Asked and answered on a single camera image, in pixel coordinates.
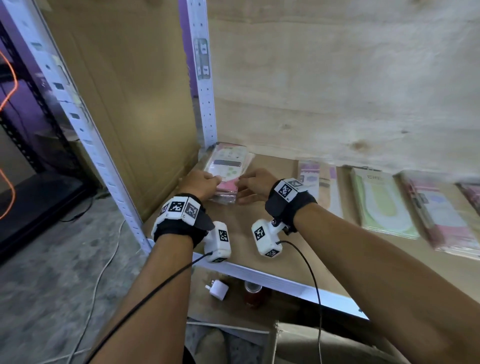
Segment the black cable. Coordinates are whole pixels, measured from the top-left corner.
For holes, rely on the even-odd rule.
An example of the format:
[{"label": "black cable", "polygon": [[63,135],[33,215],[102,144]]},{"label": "black cable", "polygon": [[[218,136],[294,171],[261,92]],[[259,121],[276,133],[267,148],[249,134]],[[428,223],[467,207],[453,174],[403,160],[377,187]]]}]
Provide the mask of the black cable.
[{"label": "black cable", "polygon": [[[7,96],[7,92],[5,91],[5,88],[3,87],[3,84],[0,82],[0,89],[2,90],[2,92],[4,93],[5,96]],[[10,99],[8,99],[8,104],[10,105],[10,107],[13,109],[13,111],[15,111],[15,113],[17,114],[18,116],[18,119],[20,121],[20,125],[22,126],[22,129],[25,133],[25,136],[27,138],[27,143],[29,144],[30,148],[32,149],[32,152],[35,153],[35,156],[42,160],[43,162],[47,163],[49,166],[59,170],[59,171],[62,171],[65,172],[67,171],[67,174],[68,173],[72,173],[72,171],[74,171],[74,169],[71,169],[71,168],[68,168],[68,167],[59,167],[59,166],[56,166],[54,165],[53,163],[49,162],[48,160],[46,160],[45,158],[43,158],[41,155],[39,155],[33,148],[33,143],[32,143],[32,140],[30,139],[30,133],[27,131],[27,128],[25,127],[25,124],[24,124],[24,119],[22,117],[22,115],[20,114],[20,112],[18,111],[18,109],[15,107],[15,105],[12,103],[12,101]]]},{"label": "black cable", "polygon": [[102,341],[100,341],[100,343],[95,347],[95,349],[92,350],[92,352],[90,353],[90,355],[88,356],[87,360],[85,360],[84,364],[89,364],[92,362],[93,358],[95,357],[95,355],[98,354],[98,352],[100,351],[101,348],[103,348],[103,346],[107,343],[107,341],[113,336],[113,334],[115,334],[120,327],[123,326],[123,324],[125,324],[125,322],[127,322],[127,320],[135,313],[139,310],[140,307],[142,307],[145,303],[147,303],[147,301],[152,298],[155,293],[157,293],[159,290],[161,290],[163,287],[165,287],[168,283],[170,283],[176,276],[178,276],[179,274],[181,274],[183,271],[187,270],[188,268],[190,268],[191,266],[193,266],[195,263],[197,263],[198,261],[202,260],[203,258],[205,258],[206,256],[208,255],[212,255],[213,252],[209,252],[207,254],[204,254],[202,255],[200,258],[194,260],[193,262],[187,264],[186,266],[184,266],[182,269],[178,270],[177,272],[173,273],[170,277],[168,277],[166,280],[164,280],[162,283],[160,283],[153,291],[151,291],[148,295],[146,295],[139,303],[137,303],[135,305],[134,308],[132,308],[114,327],[112,330],[110,330],[110,332],[102,339]]},{"label": "black cable", "polygon": [[320,364],[322,364],[322,350],[320,349],[320,335],[322,333],[322,304],[320,302],[320,292],[318,291],[318,285],[317,285],[317,280],[315,279],[315,275],[313,274],[312,267],[310,267],[310,264],[308,264],[307,258],[303,255],[303,253],[300,251],[299,248],[297,248],[293,243],[288,242],[286,240],[280,240],[278,244],[281,243],[287,243],[295,248],[297,252],[301,255],[305,263],[307,263],[308,269],[310,270],[310,274],[312,275],[313,278],[313,283],[315,284],[315,290],[317,291],[317,297],[318,297],[318,313],[320,315],[320,326],[318,327],[318,356],[320,357]]},{"label": "black cable", "polygon": [[85,211],[76,214],[76,215],[75,215],[73,218],[71,218],[71,219],[68,219],[68,220],[59,220],[59,221],[61,221],[61,222],[77,221],[79,218],[81,218],[83,215],[85,215],[85,212],[87,212],[88,210],[90,210],[90,208],[91,208],[92,205],[93,205],[93,199],[94,199],[94,196],[92,196],[92,198],[90,199],[90,204],[89,204],[88,207],[85,209]]}]

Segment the concrete floor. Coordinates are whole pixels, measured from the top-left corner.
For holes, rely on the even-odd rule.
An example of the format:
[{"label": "concrete floor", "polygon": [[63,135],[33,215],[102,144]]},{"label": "concrete floor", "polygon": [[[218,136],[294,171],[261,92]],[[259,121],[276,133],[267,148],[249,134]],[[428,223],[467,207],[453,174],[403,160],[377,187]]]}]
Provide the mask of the concrete floor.
[{"label": "concrete floor", "polygon": [[[88,200],[83,201],[68,216],[87,205]],[[111,197],[95,200],[79,220],[56,223],[0,267],[0,363],[35,364],[71,352],[84,328],[97,276],[115,249],[122,221]],[[98,286],[95,309],[79,350],[91,347],[144,262],[125,224],[117,255]],[[188,327],[187,347],[194,349],[207,331]],[[231,363],[260,362],[262,348],[225,336]],[[76,356],[73,363],[81,363],[85,356]]]}]

